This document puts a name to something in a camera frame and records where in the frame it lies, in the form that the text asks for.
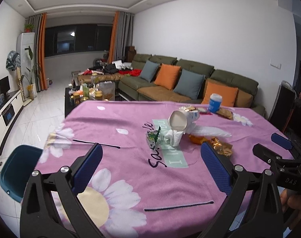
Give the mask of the person's right hand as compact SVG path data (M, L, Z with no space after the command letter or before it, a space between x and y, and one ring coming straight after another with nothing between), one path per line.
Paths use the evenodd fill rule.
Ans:
M287 208L295 209L298 215L289 225L289 229L293 230L298 222L301 220L301 195L289 195L288 189L284 189L280 194L282 211L285 212Z

